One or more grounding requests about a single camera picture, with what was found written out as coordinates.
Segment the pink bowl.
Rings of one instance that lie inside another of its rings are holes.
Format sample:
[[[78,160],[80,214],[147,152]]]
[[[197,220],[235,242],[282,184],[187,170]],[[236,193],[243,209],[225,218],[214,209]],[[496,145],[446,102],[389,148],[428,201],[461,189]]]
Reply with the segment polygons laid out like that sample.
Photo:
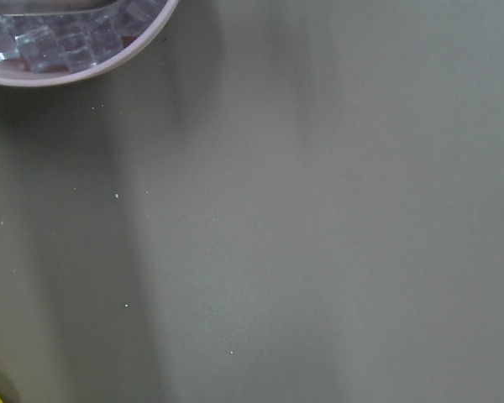
[[[83,81],[131,60],[176,1],[0,1],[0,86]]]

